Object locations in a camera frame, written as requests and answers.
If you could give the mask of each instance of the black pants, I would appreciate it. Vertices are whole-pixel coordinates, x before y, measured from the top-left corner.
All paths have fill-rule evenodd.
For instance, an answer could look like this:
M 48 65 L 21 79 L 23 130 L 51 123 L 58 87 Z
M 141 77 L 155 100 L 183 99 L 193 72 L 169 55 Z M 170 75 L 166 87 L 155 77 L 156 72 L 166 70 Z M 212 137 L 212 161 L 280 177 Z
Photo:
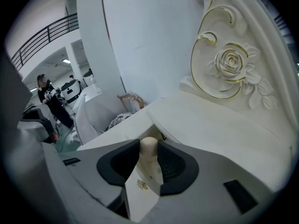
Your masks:
M 60 120 L 61 123 L 63 123 L 65 126 L 67 126 L 69 129 L 72 128 L 74 125 L 74 121 L 70 118 L 70 115 L 68 112 L 59 104 L 53 104 L 49 106 L 52 114 L 56 116 L 57 119 Z

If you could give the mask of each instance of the black cap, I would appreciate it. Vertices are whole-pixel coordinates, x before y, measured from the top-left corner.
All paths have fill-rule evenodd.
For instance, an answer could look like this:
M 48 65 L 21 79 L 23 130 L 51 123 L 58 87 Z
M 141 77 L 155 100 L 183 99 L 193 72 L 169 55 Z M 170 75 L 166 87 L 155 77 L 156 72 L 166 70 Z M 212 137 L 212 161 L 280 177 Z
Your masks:
M 37 76 L 37 81 L 38 81 L 40 78 L 43 78 L 44 76 L 45 76 L 45 74 L 38 75 L 38 76 Z

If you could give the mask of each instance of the ceiling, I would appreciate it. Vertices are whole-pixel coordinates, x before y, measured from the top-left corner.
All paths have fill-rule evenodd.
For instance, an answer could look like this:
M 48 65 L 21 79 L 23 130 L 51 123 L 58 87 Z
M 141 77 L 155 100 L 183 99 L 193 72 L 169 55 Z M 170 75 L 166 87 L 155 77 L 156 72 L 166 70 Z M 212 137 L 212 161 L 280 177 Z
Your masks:
M 81 66 L 87 64 L 88 60 L 86 58 L 81 40 L 74 42 L 72 46 L 78 65 Z M 68 56 L 65 48 L 62 48 L 35 67 L 32 72 L 23 80 L 23 83 L 30 90 L 36 88 L 36 78 L 40 74 L 45 74 L 45 76 L 52 82 L 55 81 L 65 73 L 72 70 L 71 64 L 62 62 L 64 59 L 68 59 Z

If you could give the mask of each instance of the floor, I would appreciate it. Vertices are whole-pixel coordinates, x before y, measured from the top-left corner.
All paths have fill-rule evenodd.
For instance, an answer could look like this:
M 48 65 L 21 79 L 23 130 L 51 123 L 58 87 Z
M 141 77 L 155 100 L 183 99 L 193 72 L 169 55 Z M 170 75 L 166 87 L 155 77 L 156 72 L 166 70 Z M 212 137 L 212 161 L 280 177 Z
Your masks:
M 58 131 L 60 136 L 56 141 L 56 144 L 54 144 L 54 147 L 57 150 L 57 152 L 65 153 L 76 151 L 77 148 L 80 146 L 80 142 L 72 140 L 72 131 L 70 131 L 69 128 L 67 128 L 63 124 L 61 124 L 60 127 L 58 127 Z

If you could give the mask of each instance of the metal handrail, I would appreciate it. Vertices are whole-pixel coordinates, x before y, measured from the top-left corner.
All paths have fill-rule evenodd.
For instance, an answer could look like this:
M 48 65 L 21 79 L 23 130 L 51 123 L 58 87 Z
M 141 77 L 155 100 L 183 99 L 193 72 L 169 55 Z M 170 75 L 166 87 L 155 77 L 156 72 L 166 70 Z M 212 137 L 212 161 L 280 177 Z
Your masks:
M 77 13 L 63 17 L 35 33 L 17 50 L 11 60 L 16 66 L 17 70 L 20 70 L 22 66 L 40 49 L 42 49 L 55 39 L 61 37 L 62 35 L 78 28 L 79 23 Z

